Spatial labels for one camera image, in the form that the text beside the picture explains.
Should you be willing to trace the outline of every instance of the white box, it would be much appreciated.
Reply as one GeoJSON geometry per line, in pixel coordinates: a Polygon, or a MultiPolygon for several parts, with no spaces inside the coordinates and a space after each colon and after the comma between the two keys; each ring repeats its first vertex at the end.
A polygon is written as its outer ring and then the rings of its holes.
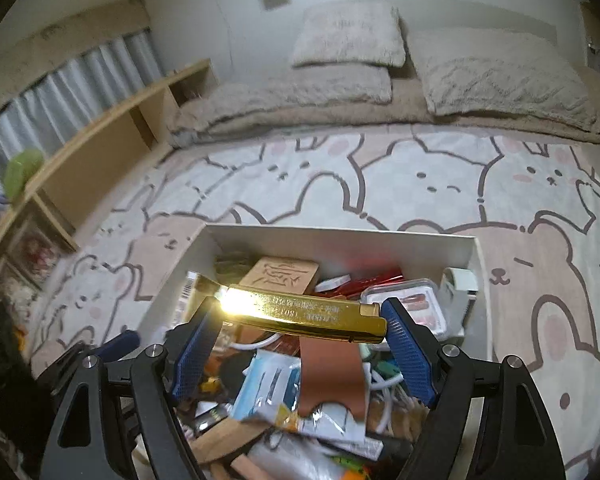
{"type": "MultiPolygon", "coordinates": [[[[474,237],[354,229],[207,224],[174,266],[138,327],[141,349],[159,340],[169,324],[187,271],[214,279],[218,254],[244,251],[254,256],[311,260],[320,264],[319,279],[351,274],[369,277],[400,266],[407,279],[440,282],[445,267],[473,271],[478,281],[475,303],[465,318],[462,350],[470,357],[492,360],[491,309],[488,276],[480,244],[474,237]]],[[[449,478],[464,478],[474,452],[482,399],[472,399],[462,444],[449,478]]]]}

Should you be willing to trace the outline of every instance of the picture frame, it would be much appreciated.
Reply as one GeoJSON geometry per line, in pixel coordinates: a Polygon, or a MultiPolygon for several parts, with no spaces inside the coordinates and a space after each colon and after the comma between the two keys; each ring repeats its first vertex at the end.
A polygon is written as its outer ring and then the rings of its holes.
{"type": "Polygon", "coordinates": [[[7,256],[20,272],[42,290],[63,254],[34,214],[26,217],[8,245],[7,256]]]}
{"type": "Polygon", "coordinates": [[[26,336],[42,301],[42,294],[6,255],[0,258],[0,301],[4,303],[20,335],[26,336]]]}

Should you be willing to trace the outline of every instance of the bunny pattern rug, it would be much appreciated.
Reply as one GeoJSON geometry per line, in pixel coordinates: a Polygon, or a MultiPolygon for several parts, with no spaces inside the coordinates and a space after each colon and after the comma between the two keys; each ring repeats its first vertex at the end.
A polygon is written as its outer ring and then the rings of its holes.
{"type": "Polygon", "coordinates": [[[569,478],[600,454],[600,180],[580,148],[431,127],[316,130],[173,152],[74,256],[36,333],[40,371],[77,340],[136,327],[201,221],[472,235],[494,354],[522,357],[569,478]]]}

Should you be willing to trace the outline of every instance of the barcode label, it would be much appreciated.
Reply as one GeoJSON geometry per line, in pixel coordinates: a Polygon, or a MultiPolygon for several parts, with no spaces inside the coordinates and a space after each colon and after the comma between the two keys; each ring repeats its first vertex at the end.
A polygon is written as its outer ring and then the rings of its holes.
{"type": "Polygon", "coordinates": [[[183,317],[185,312],[187,311],[187,305],[189,304],[189,300],[191,298],[193,290],[196,287],[197,278],[198,274],[196,272],[189,271],[187,273],[187,279],[185,280],[184,286],[182,287],[180,297],[176,302],[176,308],[173,312],[173,320],[171,321],[170,328],[175,328],[184,322],[183,317]]]}

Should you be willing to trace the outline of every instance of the clear plastic container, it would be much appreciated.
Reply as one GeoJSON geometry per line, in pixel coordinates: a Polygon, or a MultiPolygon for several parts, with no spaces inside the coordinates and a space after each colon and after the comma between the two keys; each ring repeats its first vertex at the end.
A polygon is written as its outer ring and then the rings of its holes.
{"type": "Polygon", "coordinates": [[[438,286],[431,280],[374,285],[360,294],[361,303],[380,303],[387,298],[398,298],[411,318],[419,325],[427,326],[436,338],[446,333],[446,320],[440,309],[436,293],[438,286]]]}

